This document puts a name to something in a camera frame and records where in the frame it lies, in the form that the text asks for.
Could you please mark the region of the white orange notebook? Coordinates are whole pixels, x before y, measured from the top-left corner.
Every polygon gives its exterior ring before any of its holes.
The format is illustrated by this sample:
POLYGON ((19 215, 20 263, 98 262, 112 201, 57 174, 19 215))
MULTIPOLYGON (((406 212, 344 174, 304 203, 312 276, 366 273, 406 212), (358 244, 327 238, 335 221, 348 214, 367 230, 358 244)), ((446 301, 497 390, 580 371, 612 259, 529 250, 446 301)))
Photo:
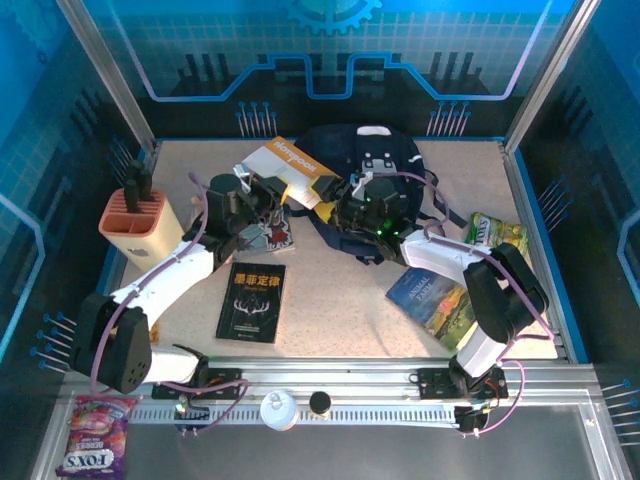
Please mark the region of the white orange notebook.
POLYGON ((242 164, 261 178, 279 178, 286 184, 284 197, 311 210, 322 202, 312 190, 312 184, 321 176, 337 177, 332 170, 280 136, 248 155, 242 164))

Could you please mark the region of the illustrated warrior cover book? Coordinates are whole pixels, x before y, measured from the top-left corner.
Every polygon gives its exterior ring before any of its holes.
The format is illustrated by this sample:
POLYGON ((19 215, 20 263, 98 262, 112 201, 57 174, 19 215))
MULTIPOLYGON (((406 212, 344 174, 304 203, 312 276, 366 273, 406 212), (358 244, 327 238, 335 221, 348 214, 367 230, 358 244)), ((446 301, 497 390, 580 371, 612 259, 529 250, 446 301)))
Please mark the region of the illustrated warrior cover book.
POLYGON ((294 247, 289 212, 281 207, 269 218, 262 218, 240 233, 237 255, 250 257, 276 253, 294 247))

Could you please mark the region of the navy blue backpack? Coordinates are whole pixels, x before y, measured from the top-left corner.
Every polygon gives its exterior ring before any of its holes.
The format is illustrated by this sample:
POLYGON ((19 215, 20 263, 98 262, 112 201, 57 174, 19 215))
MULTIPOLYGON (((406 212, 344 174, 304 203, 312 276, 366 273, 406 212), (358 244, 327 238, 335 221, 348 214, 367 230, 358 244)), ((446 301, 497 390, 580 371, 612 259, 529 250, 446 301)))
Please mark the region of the navy blue backpack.
MULTIPOLYGON (((400 194, 402 208, 414 221, 415 232, 420 220, 432 217, 422 211, 426 178, 437 184, 437 176, 424 166, 422 155, 412 137, 391 126, 366 124, 331 124, 317 126, 300 137, 294 145, 349 181, 356 172, 370 171, 374 177, 389 178, 400 194)), ((364 189, 356 199, 364 199, 364 189)), ((356 257, 361 263, 376 265, 385 261, 378 249, 366 243, 359 234, 343 231, 340 226, 322 223, 314 211, 305 207, 287 206, 293 217, 306 217, 325 243, 334 250, 356 257)), ((401 260, 387 260, 406 267, 417 267, 402 252, 401 260)))

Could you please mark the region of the black antler cover book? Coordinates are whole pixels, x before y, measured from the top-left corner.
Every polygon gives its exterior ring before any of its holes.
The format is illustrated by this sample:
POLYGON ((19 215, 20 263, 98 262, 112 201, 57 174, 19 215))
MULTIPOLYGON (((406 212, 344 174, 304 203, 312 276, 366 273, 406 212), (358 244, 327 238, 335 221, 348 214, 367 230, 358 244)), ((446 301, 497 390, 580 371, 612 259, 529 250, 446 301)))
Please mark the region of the black antler cover book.
POLYGON ((285 265, 232 263, 215 337, 273 344, 285 276, 285 265))

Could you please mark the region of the Animal Farm book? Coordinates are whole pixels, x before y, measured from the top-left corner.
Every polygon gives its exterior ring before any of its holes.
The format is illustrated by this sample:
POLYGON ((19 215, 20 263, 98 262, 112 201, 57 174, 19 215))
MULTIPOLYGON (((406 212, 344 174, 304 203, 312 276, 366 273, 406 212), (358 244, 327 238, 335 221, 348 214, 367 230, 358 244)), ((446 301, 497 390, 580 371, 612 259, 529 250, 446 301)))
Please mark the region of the Animal Farm book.
POLYGON ((476 328, 468 292, 434 272, 407 269, 386 298, 450 351, 459 351, 476 328))

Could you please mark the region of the green yellow Fox's candy bag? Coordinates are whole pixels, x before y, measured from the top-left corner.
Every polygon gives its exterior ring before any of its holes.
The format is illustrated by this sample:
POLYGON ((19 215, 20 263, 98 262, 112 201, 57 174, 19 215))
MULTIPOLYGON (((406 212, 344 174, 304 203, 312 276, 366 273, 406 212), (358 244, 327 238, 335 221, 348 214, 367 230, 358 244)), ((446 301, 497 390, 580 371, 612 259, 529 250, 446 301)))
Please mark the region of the green yellow Fox's candy bag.
POLYGON ((474 212, 469 222, 465 242, 491 248, 508 243, 516 247, 523 256, 526 256, 528 229, 522 224, 509 223, 481 212, 474 212))

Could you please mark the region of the purple Fox's candy bag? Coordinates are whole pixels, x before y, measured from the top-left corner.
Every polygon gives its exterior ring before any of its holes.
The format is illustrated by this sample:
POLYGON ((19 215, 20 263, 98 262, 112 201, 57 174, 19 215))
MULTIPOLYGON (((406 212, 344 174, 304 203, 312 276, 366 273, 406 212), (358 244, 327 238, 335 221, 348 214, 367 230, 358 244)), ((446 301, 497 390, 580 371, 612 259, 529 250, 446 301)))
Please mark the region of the purple Fox's candy bag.
POLYGON ((123 480, 128 422, 137 403, 133 397, 77 396, 67 445, 56 475, 123 480))

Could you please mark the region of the beige knife block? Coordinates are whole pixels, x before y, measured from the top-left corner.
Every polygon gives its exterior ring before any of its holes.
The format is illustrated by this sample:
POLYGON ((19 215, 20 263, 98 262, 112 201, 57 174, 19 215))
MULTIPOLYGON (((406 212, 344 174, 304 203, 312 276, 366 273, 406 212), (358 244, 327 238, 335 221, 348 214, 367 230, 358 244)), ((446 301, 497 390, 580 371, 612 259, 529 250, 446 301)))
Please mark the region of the beige knife block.
POLYGON ((152 190, 153 201, 140 201, 140 213, 129 213, 124 189, 109 198, 99 222, 99 232, 141 271, 166 259, 181 242, 184 230, 166 197, 152 190))

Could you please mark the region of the black round cap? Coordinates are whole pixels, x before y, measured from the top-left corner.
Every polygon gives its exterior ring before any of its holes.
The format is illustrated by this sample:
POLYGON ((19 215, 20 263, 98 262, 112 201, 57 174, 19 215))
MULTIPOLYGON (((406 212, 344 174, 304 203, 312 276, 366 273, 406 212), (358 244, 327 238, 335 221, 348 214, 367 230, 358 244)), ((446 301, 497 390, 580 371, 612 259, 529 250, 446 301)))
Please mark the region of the black round cap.
POLYGON ((311 394, 308 405, 314 415, 326 417, 331 410, 332 399, 328 393, 316 391, 311 394))

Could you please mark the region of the aluminium table side rail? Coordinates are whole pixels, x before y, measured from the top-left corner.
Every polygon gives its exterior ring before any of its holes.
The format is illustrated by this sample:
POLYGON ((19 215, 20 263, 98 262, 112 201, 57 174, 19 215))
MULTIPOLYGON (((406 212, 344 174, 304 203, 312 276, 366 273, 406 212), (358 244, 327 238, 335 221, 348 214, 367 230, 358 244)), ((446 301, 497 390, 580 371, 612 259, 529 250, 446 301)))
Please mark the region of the aluminium table side rail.
POLYGON ((518 216, 528 228, 529 257, 534 273, 549 299, 546 319, 555 334, 555 349, 561 360, 575 363, 575 352, 566 321, 565 305, 568 298, 531 180, 518 153, 504 148, 503 163, 518 216))

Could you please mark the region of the aluminium mounting rail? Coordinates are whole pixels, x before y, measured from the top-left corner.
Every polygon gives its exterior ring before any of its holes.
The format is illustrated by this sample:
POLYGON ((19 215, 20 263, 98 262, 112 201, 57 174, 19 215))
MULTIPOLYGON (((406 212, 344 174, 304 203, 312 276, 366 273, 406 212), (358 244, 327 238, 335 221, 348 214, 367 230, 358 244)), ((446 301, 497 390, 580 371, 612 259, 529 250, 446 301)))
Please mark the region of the aluminium mounting rail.
MULTIPOLYGON (((279 388, 306 397, 315 390, 325 390, 334 399, 355 403, 371 400, 401 401, 419 398, 411 381, 420 369, 447 369, 449 362, 430 358, 268 358, 217 357, 208 362, 211 368, 235 368, 250 382, 252 399, 279 388)), ((564 399, 580 396, 584 391, 598 396, 600 387, 591 365, 545 360, 509 360, 503 364, 510 392, 520 384, 525 373, 523 398, 533 402, 542 397, 564 399)))

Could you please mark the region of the aluminium frame post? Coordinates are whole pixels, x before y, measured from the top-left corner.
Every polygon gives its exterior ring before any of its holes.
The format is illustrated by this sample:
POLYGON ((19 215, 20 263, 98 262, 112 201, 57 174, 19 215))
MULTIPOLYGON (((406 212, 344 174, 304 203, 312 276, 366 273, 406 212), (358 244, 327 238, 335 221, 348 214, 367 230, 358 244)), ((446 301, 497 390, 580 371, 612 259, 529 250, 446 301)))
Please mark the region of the aluminium frame post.
POLYGON ((155 136, 83 0, 55 1, 140 147, 152 156, 155 136))
POLYGON ((504 140, 504 152, 514 154, 586 31, 601 0, 575 0, 541 70, 524 98, 504 140))

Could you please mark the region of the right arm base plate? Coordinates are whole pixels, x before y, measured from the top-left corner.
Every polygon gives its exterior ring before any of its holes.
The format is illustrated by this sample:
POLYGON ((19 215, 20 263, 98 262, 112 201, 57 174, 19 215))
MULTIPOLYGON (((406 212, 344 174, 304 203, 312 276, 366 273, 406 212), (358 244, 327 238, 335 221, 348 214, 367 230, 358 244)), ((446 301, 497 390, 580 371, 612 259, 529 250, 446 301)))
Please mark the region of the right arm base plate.
POLYGON ((449 368, 421 368, 416 372, 422 400, 493 400, 509 397, 504 371, 494 367, 481 377, 449 368))

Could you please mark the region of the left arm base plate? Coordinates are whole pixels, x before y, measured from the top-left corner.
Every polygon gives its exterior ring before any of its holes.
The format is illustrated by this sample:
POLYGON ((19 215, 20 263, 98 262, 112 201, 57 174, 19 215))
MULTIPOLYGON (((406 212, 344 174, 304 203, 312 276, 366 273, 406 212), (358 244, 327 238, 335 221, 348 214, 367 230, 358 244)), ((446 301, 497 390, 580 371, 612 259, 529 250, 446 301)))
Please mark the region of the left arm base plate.
MULTIPOLYGON (((202 387, 211 387, 229 383, 243 377, 243 372, 239 368, 209 368, 206 374, 198 379, 202 387)), ((235 400, 239 397, 240 386, 228 386, 216 392, 196 395, 197 400, 235 400)), ((188 395, 186 392, 178 391, 163 385, 154 385, 152 388, 152 398, 156 400, 177 400, 180 395, 188 395)))

